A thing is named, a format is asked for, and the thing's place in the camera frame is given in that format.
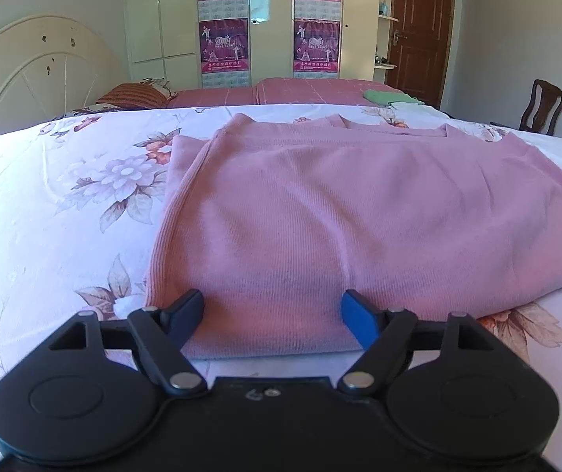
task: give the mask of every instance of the flower print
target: flower print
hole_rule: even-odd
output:
[[[481,138],[486,142],[497,142],[506,136],[506,132],[494,125],[478,124],[481,127]]]
[[[100,119],[101,119],[101,116],[87,117],[82,122],[80,122],[76,127],[74,127],[73,131],[81,131],[82,129],[87,127],[87,125],[91,125],[91,124],[93,124],[93,122],[97,122]]]
[[[106,169],[91,176],[93,183],[85,189],[85,195],[96,202],[103,202],[114,196],[122,202],[132,195],[137,186],[150,186],[154,181],[155,160],[144,156],[113,160]]]
[[[39,131],[39,136],[46,135],[46,134],[49,133],[49,131],[51,131],[54,127],[55,127],[55,123],[54,123],[54,122],[47,122],[47,124],[45,124],[43,127],[41,127],[41,130]]]
[[[89,162],[94,163],[99,160],[106,153],[98,153],[89,159]],[[89,162],[84,158],[80,158],[80,161],[69,164],[67,170],[58,177],[56,181],[61,184],[66,189],[72,189],[77,181],[88,174],[90,170]]]
[[[546,348],[557,348],[562,344],[559,321],[536,302],[486,316],[478,321],[524,362],[529,363],[530,360],[526,336]]]
[[[167,165],[170,162],[171,140],[152,142],[146,146],[146,149],[149,151],[147,157],[156,160],[159,165]]]
[[[405,121],[402,121],[401,119],[397,119],[396,115],[395,115],[395,111],[389,107],[377,107],[377,106],[373,106],[373,107],[364,107],[362,108],[362,113],[366,114],[366,115],[370,115],[372,117],[381,117],[386,124],[390,124],[393,125],[395,127],[403,127],[408,129],[409,126],[405,123]]]
[[[176,135],[180,133],[180,128],[175,129],[171,133],[164,135],[157,133],[151,135],[148,140],[135,143],[135,147],[144,147],[147,150],[146,156],[150,160],[156,160],[159,165],[167,165],[171,158],[172,141]]]
[[[133,220],[151,225],[152,198],[162,198],[167,181],[167,171],[157,167],[156,160],[146,156],[110,161],[104,170],[80,177],[56,213],[73,207],[82,209],[90,201],[99,204],[114,199],[100,217],[102,233],[125,212]]]
[[[107,288],[91,286],[78,289],[76,293],[93,308],[100,321],[116,319],[118,313],[127,317],[128,313],[141,308],[145,300],[144,293],[132,293],[130,275],[123,267],[119,255],[110,267]],[[116,308],[117,303],[123,304],[121,310]]]

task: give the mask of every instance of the door handle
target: door handle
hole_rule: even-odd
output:
[[[395,34],[392,37],[392,45],[396,46],[399,39],[407,39],[407,36],[403,35],[399,30],[395,30]]]

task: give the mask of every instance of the rivet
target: rivet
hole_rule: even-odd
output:
[[[352,389],[368,388],[374,383],[372,374],[363,371],[355,371],[346,374],[342,378],[343,383]]]
[[[192,372],[179,372],[170,378],[170,385],[181,390],[191,390],[202,382],[197,374]]]

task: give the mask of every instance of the pillow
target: pillow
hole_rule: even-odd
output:
[[[122,110],[123,108],[119,108],[119,106],[115,106],[114,104],[91,104],[90,106],[85,106],[84,108],[80,108],[78,110],[66,112],[54,120],[59,121],[60,119],[66,119],[67,117],[78,117],[80,115],[90,115],[94,113],[120,112]]]
[[[169,81],[147,78],[139,83],[117,85],[96,103],[112,104],[125,110],[159,110],[167,108],[168,101],[175,96]]]

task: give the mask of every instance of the pink bedsheet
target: pink bedsheet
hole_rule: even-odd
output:
[[[213,106],[243,106],[257,104],[252,87],[195,88],[183,90],[170,100],[167,108],[191,108]]]
[[[368,89],[401,92],[377,81],[306,80],[302,78],[266,78],[254,88],[256,104],[344,104],[377,106],[364,99]]]

